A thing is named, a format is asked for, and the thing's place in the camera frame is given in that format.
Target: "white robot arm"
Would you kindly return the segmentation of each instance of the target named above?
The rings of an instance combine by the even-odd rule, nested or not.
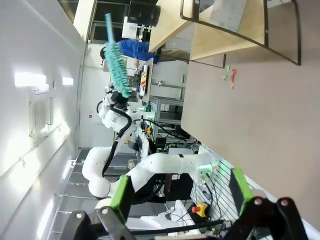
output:
[[[102,123],[110,129],[118,132],[118,138],[112,147],[94,147],[89,151],[83,167],[82,174],[89,180],[89,191],[97,198],[112,197],[118,186],[117,182],[109,182],[104,178],[106,171],[115,154],[121,149],[124,140],[134,131],[135,126],[132,119],[140,119],[142,112],[134,112],[126,103],[115,95],[116,91],[107,89],[107,96],[102,101],[99,116]],[[200,183],[202,175],[206,172],[203,168],[212,169],[214,162],[211,154],[194,155],[169,155],[164,153],[155,153],[143,159],[136,167],[126,175],[131,177],[134,191],[142,188],[154,174],[164,173],[188,173],[193,181]]]

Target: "blue shirt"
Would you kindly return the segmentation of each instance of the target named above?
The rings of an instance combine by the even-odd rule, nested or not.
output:
[[[140,42],[132,39],[125,39],[118,42],[120,44],[123,55],[131,58],[137,58],[142,61],[148,61],[153,58],[153,63],[158,62],[158,56],[149,53],[149,42]]]

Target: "person's hand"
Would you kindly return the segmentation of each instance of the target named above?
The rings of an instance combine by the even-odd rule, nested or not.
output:
[[[134,61],[133,61],[135,67],[138,69],[139,68],[139,59],[138,58],[135,58]]]

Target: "pants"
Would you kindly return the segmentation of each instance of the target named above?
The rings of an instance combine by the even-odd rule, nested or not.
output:
[[[184,61],[189,64],[190,52],[179,49],[161,49],[158,62]]]

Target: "person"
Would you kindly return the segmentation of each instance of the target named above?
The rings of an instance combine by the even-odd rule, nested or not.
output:
[[[179,49],[160,50],[160,54],[149,52],[149,42],[141,42],[133,39],[124,39],[118,42],[124,56],[134,58],[134,64],[139,66],[139,60],[148,61],[153,58],[153,63],[183,61],[189,64],[190,53]],[[104,47],[100,51],[102,61],[105,59]]]

